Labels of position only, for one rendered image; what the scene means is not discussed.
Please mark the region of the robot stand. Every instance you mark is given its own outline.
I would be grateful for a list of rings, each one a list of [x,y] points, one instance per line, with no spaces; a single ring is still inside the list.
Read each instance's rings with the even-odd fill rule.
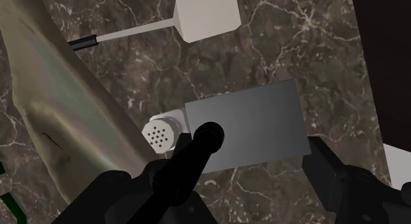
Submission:
[[[411,152],[411,0],[352,0],[383,143]]]

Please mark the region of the dark green frame object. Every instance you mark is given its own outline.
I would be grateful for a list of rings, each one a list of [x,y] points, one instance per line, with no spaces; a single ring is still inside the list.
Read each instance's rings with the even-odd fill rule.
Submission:
[[[27,224],[27,216],[14,199],[13,195],[10,192],[0,195],[0,200],[4,202],[10,212],[16,218],[16,224]]]

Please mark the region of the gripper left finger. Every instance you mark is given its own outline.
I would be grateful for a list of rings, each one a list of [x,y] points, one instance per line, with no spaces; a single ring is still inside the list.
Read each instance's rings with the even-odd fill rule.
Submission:
[[[206,122],[181,134],[171,158],[149,162],[135,178],[101,173],[53,224],[217,224],[194,187],[224,138],[220,125]]]

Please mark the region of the grey flat box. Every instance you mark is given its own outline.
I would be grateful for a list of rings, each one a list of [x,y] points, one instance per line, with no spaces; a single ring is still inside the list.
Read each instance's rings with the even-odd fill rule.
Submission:
[[[194,132],[211,121],[225,133],[204,173],[310,154],[296,82],[282,80],[185,104]]]

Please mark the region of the white salt shaker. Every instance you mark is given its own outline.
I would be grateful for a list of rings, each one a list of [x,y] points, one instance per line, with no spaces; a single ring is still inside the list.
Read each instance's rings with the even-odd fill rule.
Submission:
[[[185,108],[154,115],[142,129],[142,134],[157,154],[174,150],[179,135],[189,132]]]

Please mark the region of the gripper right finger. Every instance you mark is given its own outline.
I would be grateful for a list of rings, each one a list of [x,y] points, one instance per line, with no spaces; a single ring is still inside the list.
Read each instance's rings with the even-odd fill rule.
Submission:
[[[308,140],[302,168],[335,224],[411,224],[411,182],[392,188],[367,169],[345,165],[320,137]]]

